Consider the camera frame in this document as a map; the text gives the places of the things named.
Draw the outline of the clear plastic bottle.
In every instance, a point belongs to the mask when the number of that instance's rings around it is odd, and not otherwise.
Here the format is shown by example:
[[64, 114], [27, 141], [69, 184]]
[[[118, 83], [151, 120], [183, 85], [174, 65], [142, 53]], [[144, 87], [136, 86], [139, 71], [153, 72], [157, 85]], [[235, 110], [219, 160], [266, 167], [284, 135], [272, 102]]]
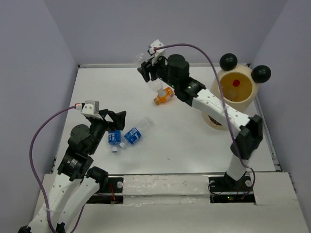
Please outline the clear plastic bottle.
[[[143, 62], [148, 61], [148, 60], [149, 58], [145, 56], [143, 53], [138, 53], [135, 56], [135, 64], [139, 65], [139, 67]], [[150, 80], [147, 84], [155, 92], [158, 92], [159, 90], [164, 89], [163, 83], [160, 81], [160, 79], [156, 79], [155, 81]]]

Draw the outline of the blue label bottle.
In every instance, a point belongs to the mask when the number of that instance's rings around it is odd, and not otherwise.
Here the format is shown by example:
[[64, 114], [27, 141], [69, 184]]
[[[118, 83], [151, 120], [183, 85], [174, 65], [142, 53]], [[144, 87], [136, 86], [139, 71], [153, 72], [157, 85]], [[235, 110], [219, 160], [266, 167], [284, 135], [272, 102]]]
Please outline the blue label bottle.
[[144, 117], [123, 136], [120, 147], [123, 149], [133, 147], [149, 133], [153, 126], [154, 121], [149, 116]]
[[121, 143], [121, 131], [114, 130], [108, 132], [108, 144], [111, 147], [112, 153], [118, 153]]

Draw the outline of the small orange juice bottle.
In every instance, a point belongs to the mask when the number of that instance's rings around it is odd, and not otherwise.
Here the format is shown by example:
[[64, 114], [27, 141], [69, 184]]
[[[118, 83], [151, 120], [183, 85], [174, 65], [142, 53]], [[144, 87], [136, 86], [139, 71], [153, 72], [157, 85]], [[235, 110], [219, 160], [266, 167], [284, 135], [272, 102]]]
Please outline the small orange juice bottle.
[[174, 96], [174, 92], [170, 87], [161, 89], [157, 92], [157, 97], [154, 98], [156, 105], [168, 102]]

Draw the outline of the clear bottle with red cap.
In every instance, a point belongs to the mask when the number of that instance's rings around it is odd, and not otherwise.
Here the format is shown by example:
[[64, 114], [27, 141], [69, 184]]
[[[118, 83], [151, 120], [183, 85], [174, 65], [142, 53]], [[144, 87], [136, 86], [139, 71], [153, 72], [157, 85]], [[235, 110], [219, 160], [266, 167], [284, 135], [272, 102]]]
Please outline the clear bottle with red cap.
[[233, 80], [232, 84], [228, 86], [228, 99], [234, 101], [239, 96], [240, 80]]

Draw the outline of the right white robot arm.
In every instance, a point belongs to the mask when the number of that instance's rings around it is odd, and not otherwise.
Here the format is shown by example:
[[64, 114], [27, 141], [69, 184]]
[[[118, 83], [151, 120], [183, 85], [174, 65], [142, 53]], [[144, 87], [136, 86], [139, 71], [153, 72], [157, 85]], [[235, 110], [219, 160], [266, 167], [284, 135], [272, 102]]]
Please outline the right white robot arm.
[[205, 85], [192, 78], [189, 69], [189, 63], [179, 54], [168, 58], [152, 57], [137, 68], [146, 83], [162, 80], [174, 89], [179, 100], [208, 114], [229, 130], [233, 136], [230, 146], [233, 156], [221, 185], [235, 190], [242, 185], [248, 162], [263, 139], [262, 118], [248, 116], [224, 104]]

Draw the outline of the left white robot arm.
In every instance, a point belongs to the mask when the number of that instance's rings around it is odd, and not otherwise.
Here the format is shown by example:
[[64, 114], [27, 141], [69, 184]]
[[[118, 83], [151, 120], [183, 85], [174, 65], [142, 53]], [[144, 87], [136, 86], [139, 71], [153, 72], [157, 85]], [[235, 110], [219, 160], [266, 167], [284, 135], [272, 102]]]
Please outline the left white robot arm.
[[87, 107], [83, 103], [75, 108], [81, 111], [90, 125], [79, 124], [72, 128], [68, 148], [49, 193], [41, 180], [37, 180], [44, 203], [33, 220], [19, 232], [67, 233], [73, 219], [80, 219], [91, 196], [107, 188], [108, 172], [92, 166], [92, 155], [106, 132], [124, 129], [126, 111], [115, 113], [108, 109], [87, 110]]

